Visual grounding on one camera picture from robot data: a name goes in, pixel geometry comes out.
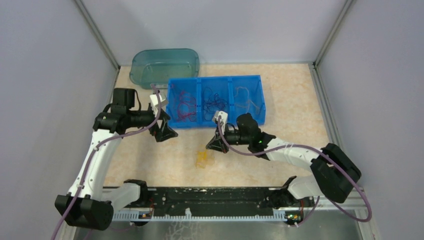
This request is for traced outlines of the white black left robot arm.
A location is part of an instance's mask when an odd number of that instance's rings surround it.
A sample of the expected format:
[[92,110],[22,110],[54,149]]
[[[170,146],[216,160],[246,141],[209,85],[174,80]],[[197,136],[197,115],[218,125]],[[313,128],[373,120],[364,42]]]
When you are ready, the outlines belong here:
[[61,215],[57,224],[106,230],[113,215],[130,204],[144,207],[150,203],[151,195],[147,183],[128,179],[110,192],[103,192],[106,174],[112,157],[125,137],[144,131],[163,142],[178,134],[169,127],[170,116],[162,109],[167,99],[154,85],[147,110],[133,110],[139,100],[133,88],[115,88],[112,102],[95,118],[90,147],[73,185],[65,195],[58,195],[54,206]]

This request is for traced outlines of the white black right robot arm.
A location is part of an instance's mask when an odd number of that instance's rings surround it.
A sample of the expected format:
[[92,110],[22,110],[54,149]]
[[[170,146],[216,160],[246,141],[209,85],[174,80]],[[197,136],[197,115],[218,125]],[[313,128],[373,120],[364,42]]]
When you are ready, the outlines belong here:
[[295,144],[266,133],[250,113],[237,117],[237,126],[229,129],[228,114],[216,111],[214,137],[206,149],[222,153],[235,151],[235,146],[246,145],[243,156],[254,156],[267,161],[286,163],[306,171],[309,176],[292,176],[282,186],[281,199],[287,206],[295,206],[301,199],[325,196],[335,203],[344,203],[362,176],[359,168],[336,144],[328,143],[322,148]]

